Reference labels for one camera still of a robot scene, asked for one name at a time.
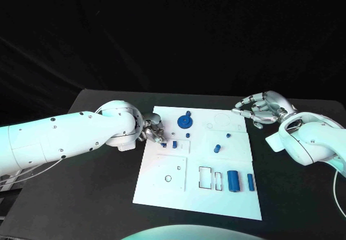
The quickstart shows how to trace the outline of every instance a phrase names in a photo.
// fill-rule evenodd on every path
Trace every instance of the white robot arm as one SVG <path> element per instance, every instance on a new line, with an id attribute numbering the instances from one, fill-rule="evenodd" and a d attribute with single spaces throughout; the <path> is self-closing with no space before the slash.
<path id="1" fill-rule="evenodd" d="M 97 112 L 0 127 L 0 176 L 94 151 L 104 144 L 132 150 L 136 139 L 166 142 L 162 118 L 155 113 L 145 118 L 125 101 L 109 102 Z"/>
<path id="2" fill-rule="evenodd" d="M 240 109 L 249 103 L 254 103 L 253 111 Z M 266 138 L 276 152 L 286 149 L 305 166 L 326 162 L 346 177 L 346 130 L 337 121 L 312 112 L 299 113 L 275 91 L 251 95 L 236 107 L 233 112 L 251 118 L 260 129 L 263 124 L 280 123 L 279 132 Z"/>

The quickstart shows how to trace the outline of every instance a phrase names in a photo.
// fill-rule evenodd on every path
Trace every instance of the blue object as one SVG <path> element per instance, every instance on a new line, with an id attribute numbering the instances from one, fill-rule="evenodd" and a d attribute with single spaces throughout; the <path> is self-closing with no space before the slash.
<path id="1" fill-rule="evenodd" d="M 228 177 L 228 189 L 231 192 L 237 193 L 241 191 L 238 171 L 227 171 Z"/>
<path id="2" fill-rule="evenodd" d="M 192 112 L 188 111 L 184 116 L 178 119 L 178 126 L 182 129 L 188 129 L 194 125 Z"/>
<path id="3" fill-rule="evenodd" d="M 221 148 L 223 148 L 223 146 L 218 144 L 215 149 L 214 149 L 214 152 L 218 153 L 221 151 Z"/>
<path id="4" fill-rule="evenodd" d="M 249 180 L 249 189 L 250 189 L 250 191 L 256 191 L 254 178 L 253 178 L 253 174 L 251 173 L 249 173 L 249 175 L 247 175 L 247 180 Z"/>

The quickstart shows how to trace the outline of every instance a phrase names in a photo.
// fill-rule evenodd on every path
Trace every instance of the cable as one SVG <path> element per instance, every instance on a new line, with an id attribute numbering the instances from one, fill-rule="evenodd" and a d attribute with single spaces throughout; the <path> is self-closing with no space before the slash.
<path id="1" fill-rule="evenodd" d="M 29 170 L 27 170 L 25 172 L 22 172 L 21 174 L 18 174 L 16 176 L 12 176 L 12 177 L 6 178 L 5 180 L 0 181 L 0 183 L 6 182 L 8 180 L 11 180 L 11 179 L 14 179 L 14 178 L 18 178 L 18 177 L 22 176 L 24 174 L 28 174 L 28 173 L 29 173 L 34 169 L 37 169 L 40 166 L 42 166 L 42 164 L 38 165 L 38 166 L 35 166 L 35 167 L 32 167 Z"/>
<path id="2" fill-rule="evenodd" d="M 37 173 L 34 176 L 31 176 L 31 177 L 28 177 L 28 178 L 25 178 L 25 179 L 22 179 L 22 180 L 19 180 L 19 181 L 15 181 L 15 182 L 11 182 L 11 183 L 6 183 L 6 184 L 3 184 L 3 185 L 0 185 L 0 187 L 3 187 L 5 185 L 8 185 L 8 184 L 16 184 L 16 183 L 21 183 L 22 181 L 25 181 L 25 180 L 28 180 L 28 179 L 31 179 L 31 178 L 34 178 L 34 177 L 37 177 L 38 175 L 41 175 L 47 170 L 50 170 L 60 162 L 63 161 L 63 159 L 51 166 L 51 167 L 48 167 L 44 171 L 41 171 L 40 173 Z"/>
<path id="3" fill-rule="evenodd" d="M 337 181 L 338 181 L 338 170 L 337 170 L 337 172 L 335 172 L 335 177 L 334 177 L 334 198 L 335 198 L 337 205 L 338 205 L 338 207 L 339 207 L 339 209 L 341 209 L 341 212 L 342 212 L 344 216 L 346 217 L 345 211 L 342 210 L 341 205 L 339 205 L 339 202 L 338 202 Z"/>

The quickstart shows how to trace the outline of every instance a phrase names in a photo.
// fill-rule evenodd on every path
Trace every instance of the circular hole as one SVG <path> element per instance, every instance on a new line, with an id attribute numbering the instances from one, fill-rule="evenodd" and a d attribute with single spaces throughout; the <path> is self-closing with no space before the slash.
<path id="1" fill-rule="evenodd" d="M 171 181 L 172 181 L 172 176 L 168 175 L 168 176 L 165 177 L 165 180 L 166 180 L 166 182 L 171 182 Z"/>

